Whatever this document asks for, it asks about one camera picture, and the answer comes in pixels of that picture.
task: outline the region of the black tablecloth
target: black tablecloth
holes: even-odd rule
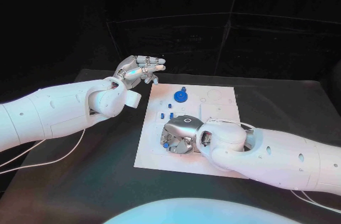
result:
[[[77,81],[103,79],[113,71],[83,70]],[[159,74],[171,84],[232,86],[240,119],[259,128],[281,130],[341,146],[341,118],[315,81],[289,81]],[[102,223],[128,209],[175,197],[229,200],[262,208],[307,224],[339,223],[341,215],[301,201],[291,191],[253,180],[135,168],[151,84],[138,109],[86,130],[83,142],[58,163],[18,171],[0,200],[0,222]],[[48,140],[25,164],[63,157],[81,132]],[[310,192],[313,199],[341,208],[341,197]]]

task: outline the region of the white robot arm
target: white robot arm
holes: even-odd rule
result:
[[[294,134],[227,120],[203,123],[178,116],[165,124],[161,144],[172,153],[188,154],[197,146],[213,166],[237,171],[250,179],[298,191],[341,195],[341,148]]]
[[[116,117],[125,105],[136,108],[141,94],[130,89],[141,79],[158,84],[154,71],[165,70],[164,63],[164,59],[130,56],[113,77],[45,88],[0,104],[0,151],[76,133]]]

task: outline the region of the blue knob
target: blue knob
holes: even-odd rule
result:
[[[187,88],[182,87],[181,91],[174,94],[174,100],[177,102],[185,102],[188,99]]]

